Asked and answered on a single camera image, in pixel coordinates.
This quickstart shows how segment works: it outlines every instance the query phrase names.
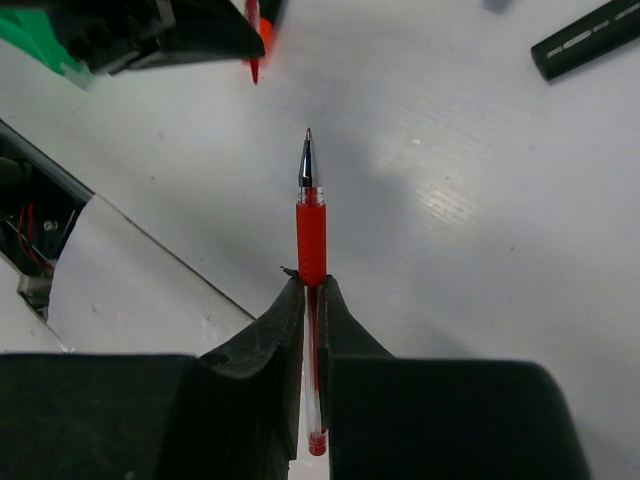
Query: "white table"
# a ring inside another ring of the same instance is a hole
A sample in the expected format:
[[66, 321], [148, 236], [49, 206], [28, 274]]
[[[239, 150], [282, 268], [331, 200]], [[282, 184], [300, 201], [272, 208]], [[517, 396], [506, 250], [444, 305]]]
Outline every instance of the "white table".
[[295, 266], [313, 129], [329, 270], [394, 353], [544, 364], [598, 478], [640, 468], [640, 52], [547, 85], [529, 48], [602, 0], [291, 0], [236, 63], [82, 92], [0, 46], [0, 116], [252, 314]]

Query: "black pen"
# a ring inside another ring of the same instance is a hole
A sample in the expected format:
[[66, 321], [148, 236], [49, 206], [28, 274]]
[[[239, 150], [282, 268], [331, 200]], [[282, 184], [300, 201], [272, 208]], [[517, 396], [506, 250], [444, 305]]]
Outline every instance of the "black pen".
[[640, 37], [640, 1], [613, 0], [531, 49], [552, 80]]

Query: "black device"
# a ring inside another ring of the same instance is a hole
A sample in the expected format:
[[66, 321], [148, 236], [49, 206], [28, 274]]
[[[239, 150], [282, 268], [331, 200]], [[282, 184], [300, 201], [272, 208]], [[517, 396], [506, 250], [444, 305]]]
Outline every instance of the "black device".
[[[0, 478], [281, 479], [296, 457], [304, 288], [200, 358], [0, 356]], [[587, 479], [540, 366], [400, 359], [321, 288], [331, 478]]]
[[538, 43], [531, 55], [552, 80], [640, 36], [640, 1], [613, 0]]
[[230, 0], [0, 0], [49, 16], [58, 42], [93, 74], [265, 54]]
[[55, 265], [92, 195], [0, 120], [0, 255], [20, 272], [14, 288], [42, 318]]

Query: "white surface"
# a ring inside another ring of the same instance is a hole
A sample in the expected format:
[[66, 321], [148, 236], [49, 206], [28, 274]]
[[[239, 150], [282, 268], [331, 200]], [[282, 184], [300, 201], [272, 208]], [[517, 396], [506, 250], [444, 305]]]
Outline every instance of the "white surface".
[[637, 477], [637, 46], [549, 86], [529, 48], [602, 0], [392, 3], [292, 0], [258, 88], [225, 64], [85, 93], [2, 46], [0, 115], [254, 315], [311, 126], [356, 317], [397, 354], [541, 362], [596, 476]]
[[202, 355], [249, 321], [94, 196], [56, 265], [48, 325], [76, 352]]
[[61, 352], [56, 335], [16, 293], [20, 274], [0, 253], [0, 354]]

